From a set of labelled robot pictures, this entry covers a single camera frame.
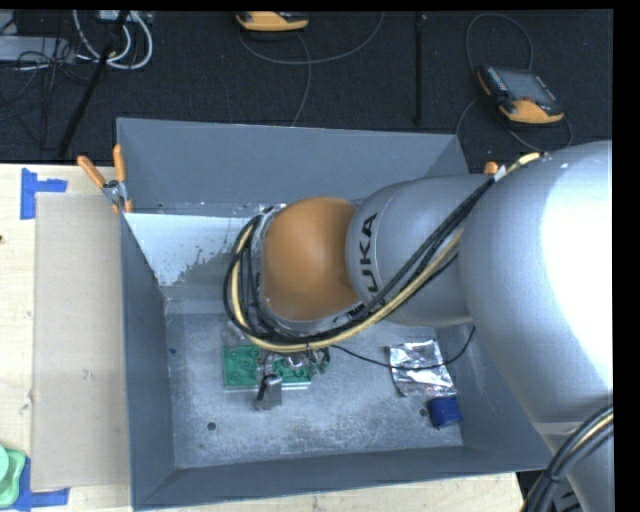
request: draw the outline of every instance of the black device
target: black device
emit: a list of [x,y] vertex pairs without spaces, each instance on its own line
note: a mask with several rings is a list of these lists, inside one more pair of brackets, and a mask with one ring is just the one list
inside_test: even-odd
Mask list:
[[531,70],[483,65],[476,68],[476,77],[498,112],[513,125],[544,126],[564,117],[555,95]]

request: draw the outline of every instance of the yellow cable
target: yellow cable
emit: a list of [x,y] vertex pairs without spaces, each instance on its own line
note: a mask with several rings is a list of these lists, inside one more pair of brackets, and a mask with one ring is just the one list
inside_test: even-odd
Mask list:
[[595,434],[597,434],[598,432],[600,432],[604,427],[606,427],[607,425],[609,425],[610,423],[613,423],[613,412],[607,414],[604,418],[602,418],[598,423],[596,423],[593,428],[591,428],[591,430],[589,430],[589,432],[587,432],[586,434],[584,434],[581,438],[580,441],[578,441],[578,443],[576,444],[575,448],[573,450],[571,450],[570,453],[575,452],[578,448],[580,448],[586,441],[588,441],[589,439],[591,439]]
[[[238,243],[238,252],[236,254],[238,254],[242,250],[241,248],[244,246],[249,236],[251,236],[251,233],[253,232],[254,229],[255,227],[248,230],[244,234],[244,236]],[[324,340],[312,341],[309,343],[292,343],[287,345],[280,345],[280,344],[270,343],[266,340],[263,340],[261,338],[256,338],[249,334],[247,334],[247,338],[249,338],[249,340],[251,340],[251,342],[253,342],[255,345],[265,350],[270,350],[273,352],[280,352],[280,353],[290,353],[290,352],[302,352],[307,349],[314,350],[314,349],[329,347],[331,345],[335,345],[336,343],[339,343],[359,333],[360,331],[363,331],[367,327],[370,327],[371,325],[379,322],[380,320],[382,320],[383,318],[391,314],[393,311],[395,311],[403,302],[405,302],[409,297],[411,297],[411,295],[413,295],[438,270],[438,267],[442,264],[442,262],[445,261],[449,256],[451,256],[453,251],[457,248],[458,244],[460,243],[460,238],[462,236],[462,229],[463,228],[460,228],[458,229],[458,231],[456,231],[451,241],[444,247],[444,249],[438,255],[434,257],[433,261],[429,263],[429,265],[427,265],[427,267],[418,275],[416,279],[414,279],[409,285],[407,285],[406,288],[404,288],[400,293],[398,293],[398,295],[396,295],[387,304],[385,304],[373,315],[369,316],[366,320],[356,325],[355,327],[352,327],[351,329],[348,329],[330,338],[327,338]],[[232,269],[231,305],[233,307],[233,313],[236,316],[238,322],[242,326],[248,327],[247,321],[242,313],[242,309],[240,308],[240,302],[238,300],[239,267],[240,267],[240,262],[238,261],[234,264]]]
[[522,167],[524,164],[528,164],[529,162],[533,162],[542,156],[542,153],[527,153],[526,155],[522,155],[515,162],[513,162],[509,168],[507,169],[507,174],[515,171],[518,167]]

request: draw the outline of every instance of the gray bin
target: gray bin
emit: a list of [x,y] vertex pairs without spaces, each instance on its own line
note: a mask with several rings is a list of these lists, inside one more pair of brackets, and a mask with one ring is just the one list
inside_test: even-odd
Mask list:
[[[117,138],[135,206],[120,229],[135,509],[546,466],[477,335],[449,366],[463,422],[440,430],[390,370],[337,350],[269,411],[223,386],[222,278],[242,223],[265,204],[466,173],[455,136],[118,119]],[[344,346],[384,360],[389,344],[435,337],[451,357],[470,327],[381,322]]]

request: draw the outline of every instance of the white cable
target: white cable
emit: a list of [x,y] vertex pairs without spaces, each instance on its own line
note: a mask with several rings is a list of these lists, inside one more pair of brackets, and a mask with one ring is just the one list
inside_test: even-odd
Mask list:
[[124,69],[124,70],[140,69],[141,67],[144,67],[147,65],[147,63],[151,60],[151,55],[153,54],[153,38],[151,37],[151,31],[149,30],[149,27],[147,27],[147,24],[144,21],[142,21],[142,18],[138,15],[136,11],[131,11],[130,16],[133,18],[133,20],[136,23],[138,23],[142,27],[142,30],[144,31],[144,34],[147,38],[147,44],[149,45],[149,50],[147,51],[147,54],[145,55],[144,59],[142,59],[140,62],[133,65],[118,64],[117,62],[107,61],[107,64],[109,64],[109,66],[115,69]]
[[[82,40],[82,43],[96,59],[100,59],[100,54],[91,46],[86,36],[84,35],[84,32],[82,32],[82,28],[80,27],[80,20],[78,19],[78,11],[76,9],[73,9],[72,14],[73,14],[73,21],[76,26],[76,30],[80,35],[80,39]],[[123,70],[140,69],[141,67],[147,65],[149,60],[151,60],[151,55],[153,54],[153,38],[151,37],[151,31],[149,30],[149,27],[147,27],[147,24],[142,20],[142,18],[140,18],[140,16],[136,11],[131,11],[129,16],[131,16],[131,18],[142,27],[142,30],[144,31],[145,37],[147,39],[147,44],[149,46],[149,49],[144,59],[142,59],[140,62],[137,62],[135,64],[128,65],[128,64],[119,64],[118,62],[116,62],[124,58],[131,50],[131,34],[129,33],[129,30],[127,29],[127,27],[123,25],[122,28],[127,37],[127,46],[119,55],[116,55],[115,57],[107,59],[107,65],[114,69],[123,69]],[[87,57],[86,55],[78,54],[77,57],[79,57],[80,59],[97,62],[97,60],[92,59],[91,57]]]
[[[87,37],[84,35],[84,32],[82,31],[82,28],[80,28],[80,20],[78,19],[78,10],[77,9],[72,9],[71,10],[71,14],[73,16],[73,22],[76,26],[76,30],[78,31],[78,35],[80,36],[80,39],[82,40],[82,44],[84,44],[84,46],[87,48],[87,50],[89,50],[89,52],[91,53],[91,55],[93,55],[94,58],[92,57],[87,57],[86,55],[81,55],[81,54],[76,54],[76,57],[83,59],[83,60],[90,60],[93,62],[98,62],[98,60],[100,60],[100,54],[94,50],[93,46],[91,46],[91,43],[89,43],[89,40],[87,39]],[[127,37],[127,46],[125,47],[125,49],[122,51],[122,53],[120,53],[120,55],[116,55],[115,57],[111,57],[110,59],[107,59],[107,64],[109,62],[113,62],[116,60],[120,60],[122,59],[124,56],[127,55],[127,53],[129,53],[129,50],[131,49],[131,34],[129,33],[129,29],[123,25],[122,29],[124,30],[125,36]]]

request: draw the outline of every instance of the black carpet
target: black carpet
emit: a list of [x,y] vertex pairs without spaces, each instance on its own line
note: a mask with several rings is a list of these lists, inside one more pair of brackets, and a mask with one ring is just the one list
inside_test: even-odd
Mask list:
[[[96,49],[108,24],[95,11],[78,12]],[[612,10],[499,11],[516,21],[480,11],[425,11],[422,25],[422,122],[416,118],[415,12],[312,12],[301,38],[261,42],[240,33],[230,12],[156,11],[153,55],[136,71],[107,68],[63,160],[59,146],[95,64],[17,71],[0,68],[0,161],[71,163],[86,154],[111,164],[118,117],[291,125],[309,85],[296,126],[352,130],[454,133],[465,107],[481,96],[474,64],[526,68],[530,38],[533,69],[562,102],[565,123],[519,131],[529,145],[553,151],[612,137]],[[20,34],[80,40],[67,10],[16,10]],[[330,62],[283,65],[254,56],[303,62],[357,48]],[[144,37],[132,26],[139,58]],[[308,84],[308,73],[311,80]],[[474,103],[459,127],[471,172],[487,160],[512,161],[529,152],[512,137],[486,98]]]

